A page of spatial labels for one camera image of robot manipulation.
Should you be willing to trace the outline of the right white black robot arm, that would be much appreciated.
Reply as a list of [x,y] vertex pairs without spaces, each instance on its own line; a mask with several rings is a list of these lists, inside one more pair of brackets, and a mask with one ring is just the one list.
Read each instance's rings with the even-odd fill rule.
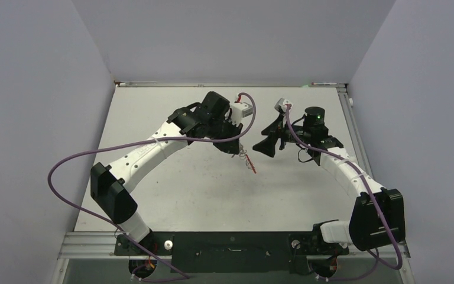
[[299,119],[288,118],[291,104],[283,101],[275,106],[278,117],[262,130],[265,139],[253,150],[269,157],[287,143],[299,146],[318,166],[327,171],[353,200],[354,207],[348,221],[326,221],[318,224],[310,245],[318,253],[325,253],[334,244],[354,245],[360,251],[400,243],[406,237],[404,199],[397,189],[387,189],[376,182],[344,145],[330,135],[325,126],[325,110],[311,106]]

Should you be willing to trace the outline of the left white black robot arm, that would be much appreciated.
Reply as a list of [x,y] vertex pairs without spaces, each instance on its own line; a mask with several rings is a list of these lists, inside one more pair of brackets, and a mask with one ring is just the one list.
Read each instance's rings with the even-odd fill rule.
[[202,102],[176,109],[148,139],[108,165],[95,164],[90,170],[90,196],[123,232],[137,254],[148,253],[153,245],[152,230],[137,211],[132,191],[161,162],[196,139],[213,140],[223,153],[239,154],[238,136],[242,120],[253,116],[251,104],[231,102],[210,91]]

